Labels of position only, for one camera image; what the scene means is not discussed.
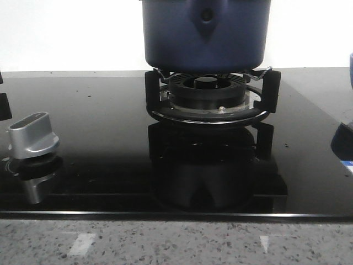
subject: gas stove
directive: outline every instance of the gas stove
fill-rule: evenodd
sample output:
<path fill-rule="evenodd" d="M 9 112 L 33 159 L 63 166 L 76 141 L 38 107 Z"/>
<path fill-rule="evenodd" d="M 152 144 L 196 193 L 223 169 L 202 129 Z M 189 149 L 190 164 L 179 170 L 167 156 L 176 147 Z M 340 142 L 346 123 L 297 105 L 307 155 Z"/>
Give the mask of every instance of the gas stove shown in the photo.
<path fill-rule="evenodd" d="M 349 127 L 286 82 L 277 103 L 278 91 L 264 88 L 278 87 L 280 73 L 262 77 L 154 70 L 5 78 L 0 216 L 351 220 Z M 185 100 L 188 89 L 215 86 L 238 93 Z M 49 114 L 60 145 L 16 159 L 9 134 L 20 125 L 9 127 L 34 113 Z"/>

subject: gas burner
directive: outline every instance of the gas burner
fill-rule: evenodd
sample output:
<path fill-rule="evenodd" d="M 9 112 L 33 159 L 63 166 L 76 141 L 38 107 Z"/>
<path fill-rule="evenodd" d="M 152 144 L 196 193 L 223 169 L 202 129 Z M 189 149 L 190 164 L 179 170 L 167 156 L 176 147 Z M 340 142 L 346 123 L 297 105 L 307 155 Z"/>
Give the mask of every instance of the gas burner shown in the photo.
<path fill-rule="evenodd" d="M 246 81 L 236 75 L 177 75 L 168 83 L 173 105 L 189 109 L 232 108 L 245 101 Z"/>
<path fill-rule="evenodd" d="M 250 73 L 263 79 L 262 89 L 248 85 L 246 75 L 146 72 L 147 111 L 159 121 L 183 124 L 248 125 L 263 120 L 276 112 L 281 73 Z"/>

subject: granite countertop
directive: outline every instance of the granite countertop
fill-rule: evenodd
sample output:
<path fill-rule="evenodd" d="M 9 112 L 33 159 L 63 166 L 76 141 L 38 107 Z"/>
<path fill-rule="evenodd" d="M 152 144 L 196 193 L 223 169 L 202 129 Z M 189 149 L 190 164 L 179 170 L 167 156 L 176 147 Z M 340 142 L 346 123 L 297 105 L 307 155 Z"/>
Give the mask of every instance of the granite countertop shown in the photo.
<path fill-rule="evenodd" d="M 282 81 L 293 83 L 336 120 L 353 120 L 348 70 L 345 76 L 338 68 L 323 69 L 326 74 L 313 76 L 322 87 L 302 84 L 293 71 L 283 69 Z M 347 87 L 336 87 L 337 78 L 346 79 Z M 0 220 L 0 264 L 343 265 L 351 264 L 352 250 L 352 224 Z"/>

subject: burner cap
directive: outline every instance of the burner cap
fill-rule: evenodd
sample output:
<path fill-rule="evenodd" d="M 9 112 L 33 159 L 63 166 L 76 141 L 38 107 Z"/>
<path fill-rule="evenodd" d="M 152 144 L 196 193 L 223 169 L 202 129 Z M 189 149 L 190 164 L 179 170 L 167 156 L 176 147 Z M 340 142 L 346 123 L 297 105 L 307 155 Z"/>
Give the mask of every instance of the burner cap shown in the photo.
<path fill-rule="evenodd" d="M 215 89 L 217 87 L 218 79 L 212 76 L 201 76 L 194 80 L 194 87 L 196 89 Z"/>

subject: pot handle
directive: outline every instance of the pot handle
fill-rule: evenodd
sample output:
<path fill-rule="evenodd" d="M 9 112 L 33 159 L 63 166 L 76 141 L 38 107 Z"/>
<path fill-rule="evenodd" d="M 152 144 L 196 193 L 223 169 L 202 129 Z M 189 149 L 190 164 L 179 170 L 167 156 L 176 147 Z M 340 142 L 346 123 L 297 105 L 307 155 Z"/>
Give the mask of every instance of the pot handle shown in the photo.
<path fill-rule="evenodd" d="M 199 33 L 210 36 L 224 17 L 228 0 L 187 0 L 187 7 L 189 18 Z"/>

